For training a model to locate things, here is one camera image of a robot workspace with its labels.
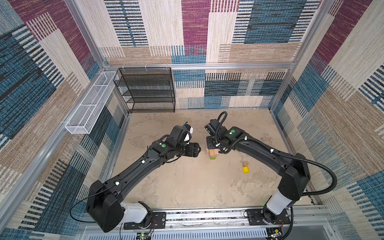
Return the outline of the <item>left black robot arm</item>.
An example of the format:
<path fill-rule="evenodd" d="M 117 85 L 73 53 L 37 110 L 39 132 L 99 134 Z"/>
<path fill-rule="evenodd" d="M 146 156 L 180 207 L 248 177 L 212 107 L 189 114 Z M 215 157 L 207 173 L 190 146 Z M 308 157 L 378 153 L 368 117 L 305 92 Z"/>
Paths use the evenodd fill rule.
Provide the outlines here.
<path fill-rule="evenodd" d="M 139 228 L 153 225 L 153 211 L 144 202 L 125 204 L 128 193 L 147 175 L 172 159 L 196 158 L 201 147 L 192 143 L 193 128 L 176 125 L 169 135 L 154 141 L 145 153 L 132 165 L 115 177 L 101 182 L 95 181 L 90 188 L 86 211 L 105 233 L 119 224 L 134 223 Z"/>

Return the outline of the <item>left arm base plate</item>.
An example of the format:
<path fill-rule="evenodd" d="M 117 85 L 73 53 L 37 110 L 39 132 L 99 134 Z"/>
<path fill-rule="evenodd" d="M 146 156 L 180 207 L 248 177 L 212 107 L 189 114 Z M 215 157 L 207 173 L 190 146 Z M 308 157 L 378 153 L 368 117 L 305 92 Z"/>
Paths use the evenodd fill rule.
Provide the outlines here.
<path fill-rule="evenodd" d="M 166 226 L 166 212 L 148 213 L 144 220 L 140 223 L 124 223 L 124 230 L 149 230 L 164 229 Z"/>

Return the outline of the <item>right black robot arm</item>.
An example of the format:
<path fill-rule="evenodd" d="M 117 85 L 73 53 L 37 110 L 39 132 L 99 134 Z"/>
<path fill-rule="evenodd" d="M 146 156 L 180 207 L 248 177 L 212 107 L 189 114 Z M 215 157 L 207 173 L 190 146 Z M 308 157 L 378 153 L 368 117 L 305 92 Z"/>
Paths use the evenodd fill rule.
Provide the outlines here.
<path fill-rule="evenodd" d="M 261 213 L 266 224 L 275 224 L 283 210 L 302 197 L 310 180 L 308 164 L 279 156 L 281 151 L 253 138 L 240 128 L 232 127 L 228 130 L 219 124 L 217 119 L 213 119 L 205 126 L 210 134 L 207 138 L 208 145 L 249 155 L 282 177 L 278 189 L 264 205 Z"/>

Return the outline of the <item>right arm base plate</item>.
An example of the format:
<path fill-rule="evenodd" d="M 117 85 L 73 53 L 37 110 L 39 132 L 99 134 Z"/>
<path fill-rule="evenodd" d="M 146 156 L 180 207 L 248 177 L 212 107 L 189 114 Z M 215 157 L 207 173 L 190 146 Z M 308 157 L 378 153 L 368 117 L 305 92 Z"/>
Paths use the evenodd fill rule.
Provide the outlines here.
<path fill-rule="evenodd" d="M 290 215 L 287 209 L 284 209 L 279 215 L 273 214 L 268 209 L 256 208 L 247 209 L 243 216 L 248 219 L 250 226 L 265 226 L 265 225 L 288 225 L 291 223 Z"/>

